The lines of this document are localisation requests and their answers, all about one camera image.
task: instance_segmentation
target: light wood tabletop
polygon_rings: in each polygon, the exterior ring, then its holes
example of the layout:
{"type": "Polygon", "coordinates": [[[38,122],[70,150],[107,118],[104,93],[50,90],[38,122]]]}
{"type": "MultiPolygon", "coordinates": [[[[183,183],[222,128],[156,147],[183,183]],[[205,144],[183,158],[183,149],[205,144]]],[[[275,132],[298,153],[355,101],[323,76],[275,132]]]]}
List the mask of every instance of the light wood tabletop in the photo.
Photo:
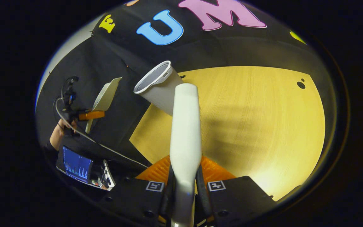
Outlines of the light wood tabletop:
{"type": "MultiPolygon", "coordinates": [[[[254,66],[179,75],[199,89],[203,155],[236,177],[250,176],[275,201],[311,174],[325,122],[310,75],[254,66]]],[[[150,105],[130,141],[155,163],[169,155],[171,124],[170,115],[150,105]]]]}

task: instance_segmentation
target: white cup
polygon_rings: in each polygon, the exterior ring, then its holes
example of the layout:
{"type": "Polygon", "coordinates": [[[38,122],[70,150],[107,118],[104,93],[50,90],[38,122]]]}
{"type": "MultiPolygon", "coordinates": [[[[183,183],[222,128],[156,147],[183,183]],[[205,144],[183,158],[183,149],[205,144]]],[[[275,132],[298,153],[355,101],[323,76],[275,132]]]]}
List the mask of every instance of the white cup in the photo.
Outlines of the white cup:
{"type": "Polygon", "coordinates": [[[164,61],[149,71],[134,87],[134,94],[157,106],[168,115],[173,115],[175,88],[183,80],[173,69],[170,61],[164,61]]]}

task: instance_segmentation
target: computer monitor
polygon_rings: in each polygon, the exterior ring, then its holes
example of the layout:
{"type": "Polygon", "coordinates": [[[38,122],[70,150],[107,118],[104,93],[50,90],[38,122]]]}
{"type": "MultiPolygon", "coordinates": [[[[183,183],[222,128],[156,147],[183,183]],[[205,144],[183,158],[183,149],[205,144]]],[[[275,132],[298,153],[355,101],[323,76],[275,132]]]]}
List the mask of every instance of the computer monitor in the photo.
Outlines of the computer monitor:
{"type": "Polygon", "coordinates": [[[93,164],[91,159],[71,151],[66,146],[62,147],[62,156],[68,176],[84,183],[90,182],[90,170],[93,164]]]}

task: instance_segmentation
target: white wall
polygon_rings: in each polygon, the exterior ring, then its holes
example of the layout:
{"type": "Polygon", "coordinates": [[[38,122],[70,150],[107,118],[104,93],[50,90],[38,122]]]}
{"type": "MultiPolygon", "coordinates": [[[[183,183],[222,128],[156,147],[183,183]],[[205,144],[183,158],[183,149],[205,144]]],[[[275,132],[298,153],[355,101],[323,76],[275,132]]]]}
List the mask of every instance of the white wall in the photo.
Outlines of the white wall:
{"type": "Polygon", "coordinates": [[[96,19],[89,22],[86,26],[82,27],[78,31],[75,32],[66,42],[59,48],[59,50],[54,54],[54,56],[51,58],[49,64],[47,65],[42,79],[40,80],[39,89],[37,90],[37,96],[36,96],[36,106],[37,101],[39,100],[39,94],[40,91],[43,88],[44,82],[46,81],[47,77],[49,76],[49,72],[51,72],[54,67],[58,64],[58,62],[65,57],[72,49],[74,49],[76,46],[78,46],[80,43],[85,41],[90,37],[91,30],[95,27],[95,25],[98,23],[99,19],[103,16],[100,15],[96,19]]]}

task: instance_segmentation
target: pink letter m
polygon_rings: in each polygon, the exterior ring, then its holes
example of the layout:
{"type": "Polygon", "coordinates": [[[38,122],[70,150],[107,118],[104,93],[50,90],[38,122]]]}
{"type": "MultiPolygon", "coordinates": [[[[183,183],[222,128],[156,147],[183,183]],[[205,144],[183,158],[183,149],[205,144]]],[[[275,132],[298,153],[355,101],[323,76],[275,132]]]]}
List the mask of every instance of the pink letter m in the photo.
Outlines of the pink letter m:
{"type": "Polygon", "coordinates": [[[267,27],[259,21],[244,5],[236,0],[217,0],[218,6],[202,0],[184,0],[179,7],[192,11],[202,22],[203,30],[210,31],[222,27],[222,24],[213,21],[213,16],[229,26],[233,26],[232,12],[238,16],[238,24],[246,27],[267,27]]]}

